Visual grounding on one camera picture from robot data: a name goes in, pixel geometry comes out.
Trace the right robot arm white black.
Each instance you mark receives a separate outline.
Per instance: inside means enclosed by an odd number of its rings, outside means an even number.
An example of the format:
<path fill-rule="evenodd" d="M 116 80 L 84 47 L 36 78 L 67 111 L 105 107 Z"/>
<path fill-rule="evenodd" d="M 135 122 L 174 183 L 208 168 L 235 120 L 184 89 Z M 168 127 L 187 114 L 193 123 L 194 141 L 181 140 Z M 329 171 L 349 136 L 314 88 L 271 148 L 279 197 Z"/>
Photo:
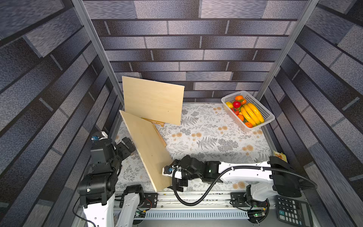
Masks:
<path fill-rule="evenodd" d="M 220 161 L 199 161 L 187 155 L 174 160 L 162 170 L 164 176 L 172 178 L 175 192 L 182 192 L 189 180 L 200 179 L 210 186 L 208 194 L 216 183 L 227 181 L 248 182 L 245 199 L 250 206 L 264 202 L 269 197 L 281 195 L 299 198 L 299 179 L 290 164 L 279 157 L 271 156 L 269 161 L 254 164 L 231 164 Z"/>

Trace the white plastic basket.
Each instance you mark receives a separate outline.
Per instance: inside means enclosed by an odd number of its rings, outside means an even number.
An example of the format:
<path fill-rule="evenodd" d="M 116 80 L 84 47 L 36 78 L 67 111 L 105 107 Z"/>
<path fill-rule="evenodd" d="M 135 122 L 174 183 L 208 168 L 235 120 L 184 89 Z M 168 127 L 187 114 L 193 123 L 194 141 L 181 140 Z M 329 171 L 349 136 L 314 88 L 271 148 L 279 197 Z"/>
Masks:
<path fill-rule="evenodd" d="M 221 98 L 224 110 L 244 132 L 257 130 L 272 123 L 275 116 L 247 91 Z"/>

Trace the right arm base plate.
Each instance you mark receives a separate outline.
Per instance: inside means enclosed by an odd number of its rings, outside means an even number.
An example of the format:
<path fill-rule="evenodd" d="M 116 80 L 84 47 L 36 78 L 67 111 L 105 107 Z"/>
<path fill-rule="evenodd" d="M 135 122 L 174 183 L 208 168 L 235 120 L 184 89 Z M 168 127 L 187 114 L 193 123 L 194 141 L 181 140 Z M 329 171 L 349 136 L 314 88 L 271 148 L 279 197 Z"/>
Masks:
<path fill-rule="evenodd" d="M 266 208 L 268 206 L 268 202 L 267 200 L 265 201 L 257 201 L 255 199 L 252 198 L 251 193 L 242 193 L 242 192 L 234 192 L 234 193 L 230 193 L 231 196 L 231 205 L 233 207 L 238 207 L 238 208 L 242 208 L 242 207 L 262 207 L 262 208 Z"/>

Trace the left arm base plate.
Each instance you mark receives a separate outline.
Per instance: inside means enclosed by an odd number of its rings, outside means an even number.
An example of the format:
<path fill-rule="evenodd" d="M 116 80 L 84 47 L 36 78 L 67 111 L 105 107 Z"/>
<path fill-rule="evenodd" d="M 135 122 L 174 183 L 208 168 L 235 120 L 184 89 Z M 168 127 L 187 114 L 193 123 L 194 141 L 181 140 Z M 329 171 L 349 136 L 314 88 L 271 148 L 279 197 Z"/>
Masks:
<path fill-rule="evenodd" d="M 157 207 L 158 193 L 144 193 L 144 201 L 140 208 L 151 209 Z"/>

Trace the plywood board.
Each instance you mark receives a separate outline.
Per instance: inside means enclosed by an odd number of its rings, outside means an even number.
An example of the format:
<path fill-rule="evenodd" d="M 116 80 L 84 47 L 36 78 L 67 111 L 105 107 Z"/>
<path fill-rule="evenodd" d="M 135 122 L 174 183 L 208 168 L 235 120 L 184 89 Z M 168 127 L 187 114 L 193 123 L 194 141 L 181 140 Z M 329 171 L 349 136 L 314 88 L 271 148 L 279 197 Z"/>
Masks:
<path fill-rule="evenodd" d="M 125 111 L 140 118 L 180 125 L 185 86 L 122 77 Z"/>
<path fill-rule="evenodd" d="M 154 125 L 125 111 L 120 114 L 139 153 L 149 179 L 156 192 L 172 185 L 168 176 L 163 176 L 163 168 L 172 163 L 172 157 L 164 146 Z"/>

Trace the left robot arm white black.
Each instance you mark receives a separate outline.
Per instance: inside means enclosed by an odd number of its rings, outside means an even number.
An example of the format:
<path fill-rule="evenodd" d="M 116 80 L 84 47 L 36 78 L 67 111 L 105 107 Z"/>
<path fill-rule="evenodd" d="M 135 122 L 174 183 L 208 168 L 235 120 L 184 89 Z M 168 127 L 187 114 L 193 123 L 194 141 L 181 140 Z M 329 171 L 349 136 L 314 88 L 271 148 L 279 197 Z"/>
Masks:
<path fill-rule="evenodd" d="M 136 150 L 131 139 L 125 137 L 116 144 L 106 137 L 92 137 L 91 173 L 87 174 L 78 186 L 79 205 L 85 217 L 83 221 L 89 227 L 131 227 L 135 213 L 144 200 L 144 191 L 140 184 L 126 187 L 121 198 L 122 209 L 117 221 L 114 221 L 114 201 L 118 176 L 122 161 Z"/>

